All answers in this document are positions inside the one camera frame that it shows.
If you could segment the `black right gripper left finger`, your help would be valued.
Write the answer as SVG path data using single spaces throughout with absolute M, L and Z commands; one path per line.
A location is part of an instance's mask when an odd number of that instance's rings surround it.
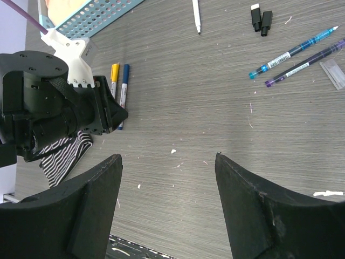
M 105 258 L 122 157 L 19 203 L 1 204 L 1 258 Z

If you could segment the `white pen blue end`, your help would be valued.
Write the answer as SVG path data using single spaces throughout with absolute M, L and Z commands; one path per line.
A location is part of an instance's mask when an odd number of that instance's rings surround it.
M 129 82 L 129 73 L 130 73 L 130 65 L 125 64 L 123 68 L 123 77 L 122 77 L 122 87 L 121 87 L 121 95 L 120 95 L 120 106 L 125 108 L 126 104 L 126 95 L 127 95 L 127 87 Z

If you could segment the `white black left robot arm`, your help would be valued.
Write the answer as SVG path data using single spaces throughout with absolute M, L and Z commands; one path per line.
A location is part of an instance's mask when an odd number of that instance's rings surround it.
M 27 162 L 60 139 L 109 134 L 128 118 L 104 76 L 73 86 L 68 72 L 63 60 L 45 52 L 1 54 L 1 144 L 13 145 Z

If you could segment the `white pen yellow end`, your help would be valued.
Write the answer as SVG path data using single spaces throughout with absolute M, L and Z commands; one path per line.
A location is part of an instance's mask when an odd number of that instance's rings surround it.
M 118 63 L 113 64 L 111 68 L 111 94 L 114 99 L 116 99 L 116 89 L 118 83 L 118 76 L 119 76 L 119 67 Z

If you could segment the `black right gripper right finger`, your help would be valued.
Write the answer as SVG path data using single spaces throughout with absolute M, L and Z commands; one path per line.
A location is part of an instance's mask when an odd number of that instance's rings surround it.
M 215 175 L 233 258 L 344 258 L 344 203 L 303 195 L 223 154 Z

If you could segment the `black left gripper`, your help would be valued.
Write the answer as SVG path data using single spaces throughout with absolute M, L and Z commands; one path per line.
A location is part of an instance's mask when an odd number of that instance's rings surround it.
M 120 128 L 128 118 L 128 112 L 116 102 L 105 76 L 94 76 L 93 79 L 95 120 L 91 126 L 92 134 L 110 134 Z

